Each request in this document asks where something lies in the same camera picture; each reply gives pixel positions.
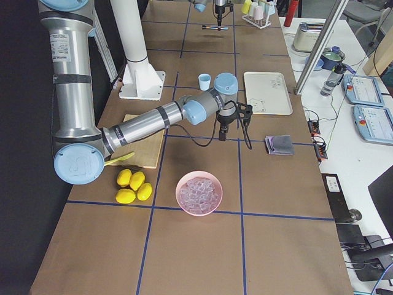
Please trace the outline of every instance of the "white tray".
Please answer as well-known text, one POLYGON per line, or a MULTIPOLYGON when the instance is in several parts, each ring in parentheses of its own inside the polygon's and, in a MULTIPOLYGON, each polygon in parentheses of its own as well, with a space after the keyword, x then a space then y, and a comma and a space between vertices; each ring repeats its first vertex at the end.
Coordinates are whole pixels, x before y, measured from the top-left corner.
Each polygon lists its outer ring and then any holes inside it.
POLYGON ((252 105, 254 114, 291 115, 284 75, 270 72, 245 72, 247 104, 252 105))

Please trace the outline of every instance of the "lemon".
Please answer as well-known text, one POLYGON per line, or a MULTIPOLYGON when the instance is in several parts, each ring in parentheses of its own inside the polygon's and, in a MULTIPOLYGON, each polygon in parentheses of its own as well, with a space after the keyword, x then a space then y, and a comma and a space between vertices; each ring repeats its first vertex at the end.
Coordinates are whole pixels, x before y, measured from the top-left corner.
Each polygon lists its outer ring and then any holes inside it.
POLYGON ((134 173, 130 179, 130 186, 134 191, 137 191, 145 182, 145 174, 141 171, 134 173))
POLYGON ((144 183, 138 190, 137 197, 139 201, 146 201, 152 195, 152 184, 144 183))
POLYGON ((135 192, 131 189, 119 189, 116 194, 116 201, 121 204, 129 204, 135 200, 135 192))
POLYGON ((117 184, 121 187, 126 187, 130 183, 132 172, 130 169, 123 169, 117 175, 117 184))

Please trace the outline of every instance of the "pink bowl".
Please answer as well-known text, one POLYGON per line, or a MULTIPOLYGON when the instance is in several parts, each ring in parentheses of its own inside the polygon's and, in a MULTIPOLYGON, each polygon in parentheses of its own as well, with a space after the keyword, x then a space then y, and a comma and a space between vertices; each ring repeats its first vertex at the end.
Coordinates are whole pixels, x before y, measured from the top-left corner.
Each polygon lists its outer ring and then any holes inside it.
POLYGON ((222 200, 222 186, 220 181, 212 174, 205 172, 205 171, 192 171, 190 173, 187 173, 186 175, 184 175, 179 182, 177 183, 176 186, 176 201, 179 204, 179 206, 188 214, 193 215, 193 216, 205 216, 208 215, 210 213, 212 213, 214 210, 216 210, 222 200), (184 206, 181 205, 181 201, 180 201, 180 189, 183 185, 185 185, 187 183, 187 181, 194 179, 194 178, 207 178, 210 179, 212 181, 212 184, 214 185, 214 192, 218 195, 219 201, 218 204, 211 210, 209 210, 207 213, 202 213, 202 214, 196 214, 193 212, 190 212, 190 210, 187 210, 186 208, 184 208, 184 206))

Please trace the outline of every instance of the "bowl of ice cubes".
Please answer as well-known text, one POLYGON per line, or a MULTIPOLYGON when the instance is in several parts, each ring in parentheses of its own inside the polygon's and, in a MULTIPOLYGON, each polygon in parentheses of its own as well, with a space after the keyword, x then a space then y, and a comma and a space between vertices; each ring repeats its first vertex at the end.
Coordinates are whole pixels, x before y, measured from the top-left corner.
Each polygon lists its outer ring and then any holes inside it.
POLYGON ((179 206, 193 216, 205 216, 218 208, 222 200, 220 181, 205 171, 184 175, 176 186, 179 206))

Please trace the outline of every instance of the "label sticker on robot arm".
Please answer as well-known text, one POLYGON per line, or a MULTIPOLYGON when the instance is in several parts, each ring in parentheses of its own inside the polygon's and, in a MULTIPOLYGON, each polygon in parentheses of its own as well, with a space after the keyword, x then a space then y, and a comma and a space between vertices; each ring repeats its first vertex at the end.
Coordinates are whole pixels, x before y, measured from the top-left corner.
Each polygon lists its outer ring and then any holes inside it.
POLYGON ((340 192, 340 188, 338 187, 338 182, 336 177, 326 176, 326 183, 330 192, 340 192))
POLYGON ((51 34, 50 48, 52 50, 52 61, 71 61, 69 52, 69 36, 67 34, 51 34))

